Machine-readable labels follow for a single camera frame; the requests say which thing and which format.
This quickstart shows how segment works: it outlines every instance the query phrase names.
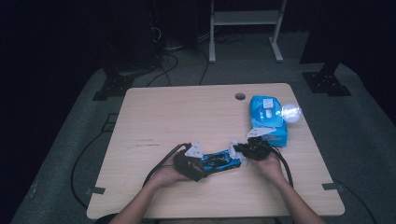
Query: forearm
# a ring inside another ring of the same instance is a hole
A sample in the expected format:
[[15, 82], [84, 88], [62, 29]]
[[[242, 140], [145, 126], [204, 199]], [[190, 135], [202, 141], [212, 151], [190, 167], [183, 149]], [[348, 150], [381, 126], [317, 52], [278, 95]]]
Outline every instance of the forearm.
[[324, 220], [319, 217], [306, 202], [300, 197], [300, 195], [289, 185], [285, 180], [281, 180], [275, 183], [280, 195], [283, 198], [291, 218], [296, 224], [321, 224], [325, 223]]
[[140, 223], [159, 186], [147, 183], [111, 221], [110, 224]]

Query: dark background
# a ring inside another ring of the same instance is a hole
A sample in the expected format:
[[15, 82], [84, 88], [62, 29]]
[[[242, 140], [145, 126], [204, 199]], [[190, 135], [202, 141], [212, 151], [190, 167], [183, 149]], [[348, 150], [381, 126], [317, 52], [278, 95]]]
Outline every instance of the dark background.
[[[208, 32], [208, 0], [161, 2], [0, 3], [1, 223], [12, 219], [80, 91], [97, 69], [104, 64], [154, 65], [159, 50], [152, 42], [152, 25], [161, 26], [165, 36], [184, 36], [181, 41], [191, 45], [197, 34]], [[218, 8], [250, 9], [247, 6], [277, 7], [274, 1], [217, 1]], [[289, 1], [281, 31], [312, 30], [302, 63], [322, 63], [336, 46], [341, 62], [358, 73], [395, 122], [394, 9], [385, 0]], [[170, 10], [197, 17], [186, 19], [189, 25], [174, 24]], [[196, 33], [180, 34], [176, 25]]]

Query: black metal base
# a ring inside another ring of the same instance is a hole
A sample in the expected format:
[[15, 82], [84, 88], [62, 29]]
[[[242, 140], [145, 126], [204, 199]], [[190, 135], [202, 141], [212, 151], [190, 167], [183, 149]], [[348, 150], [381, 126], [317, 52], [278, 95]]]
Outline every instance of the black metal base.
[[303, 76], [313, 93], [327, 93], [329, 96], [351, 96], [347, 87], [341, 85], [335, 75], [303, 72]]
[[93, 96], [93, 101], [105, 101], [109, 96], [125, 96], [125, 93], [134, 84], [134, 77], [122, 77], [117, 79], [106, 78], [100, 91]]

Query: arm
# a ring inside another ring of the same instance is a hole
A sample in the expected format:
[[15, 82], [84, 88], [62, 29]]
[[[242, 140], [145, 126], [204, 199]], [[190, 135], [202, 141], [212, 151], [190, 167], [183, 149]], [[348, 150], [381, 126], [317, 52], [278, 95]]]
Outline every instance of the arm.
[[149, 204], [157, 192], [163, 186], [170, 185], [180, 179], [188, 179], [181, 175], [172, 166], [173, 157], [158, 170], [148, 183], [134, 196], [130, 203], [128, 203], [111, 221], [110, 224], [121, 223], [140, 223], [140, 220], [146, 213]]
[[325, 223], [291, 187], [283, 176], [280, 161], [274, 153], [271, 153], [265, 160], [252, 161], [259, 167], [262, 175], [276, 186], [296, 224]]

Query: person's left hand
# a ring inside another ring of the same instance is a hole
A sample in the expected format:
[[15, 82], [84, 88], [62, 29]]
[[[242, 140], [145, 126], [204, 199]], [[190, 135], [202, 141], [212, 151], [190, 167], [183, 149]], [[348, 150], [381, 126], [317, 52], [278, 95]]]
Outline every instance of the person's left hand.
[[173, 158], [178, 152], [175, 152], [149, 180], [153, 184], [163, 187], [175, 183], [178, 180], [189, 180], [186, 176], [181, 175], [175, 168]]

